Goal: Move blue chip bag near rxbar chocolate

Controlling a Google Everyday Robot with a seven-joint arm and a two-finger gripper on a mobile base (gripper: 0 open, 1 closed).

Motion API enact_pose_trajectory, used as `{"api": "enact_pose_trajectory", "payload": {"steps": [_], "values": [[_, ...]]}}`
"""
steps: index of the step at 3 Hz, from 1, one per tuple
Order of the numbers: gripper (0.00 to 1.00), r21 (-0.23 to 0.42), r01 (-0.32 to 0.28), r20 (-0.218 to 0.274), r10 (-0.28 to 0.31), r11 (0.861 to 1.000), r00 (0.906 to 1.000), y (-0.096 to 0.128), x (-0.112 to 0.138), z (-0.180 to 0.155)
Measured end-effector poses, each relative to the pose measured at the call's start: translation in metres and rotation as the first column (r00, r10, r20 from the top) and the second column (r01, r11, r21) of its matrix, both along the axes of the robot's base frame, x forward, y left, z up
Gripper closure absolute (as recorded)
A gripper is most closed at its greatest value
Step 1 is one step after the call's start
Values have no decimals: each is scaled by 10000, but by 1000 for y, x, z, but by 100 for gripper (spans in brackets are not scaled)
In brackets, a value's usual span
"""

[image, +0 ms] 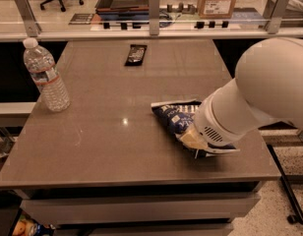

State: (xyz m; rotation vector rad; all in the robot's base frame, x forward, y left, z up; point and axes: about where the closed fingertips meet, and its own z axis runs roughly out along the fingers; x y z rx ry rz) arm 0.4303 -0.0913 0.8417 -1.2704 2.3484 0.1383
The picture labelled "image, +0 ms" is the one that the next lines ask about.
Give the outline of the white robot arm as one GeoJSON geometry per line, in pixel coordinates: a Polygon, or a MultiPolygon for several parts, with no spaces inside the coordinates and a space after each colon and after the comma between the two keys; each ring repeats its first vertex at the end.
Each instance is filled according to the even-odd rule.
{"type": "Polygon", "coordinates": [[[188,148],[220,148],[279,121],[303,131],[303,39],[269,38],[249,47],[234,79],[203,101],[179,140],[188,148]]]}

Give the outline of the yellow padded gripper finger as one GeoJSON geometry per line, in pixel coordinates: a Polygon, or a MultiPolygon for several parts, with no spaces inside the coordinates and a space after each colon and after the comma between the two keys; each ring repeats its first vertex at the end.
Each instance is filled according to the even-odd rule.
{"type": "Polygon", "coordinates": [[[193,149],[206,149],[208,143],[194,130],[186,131],[181,137],[180,141],[187,147],[193,149]]]}

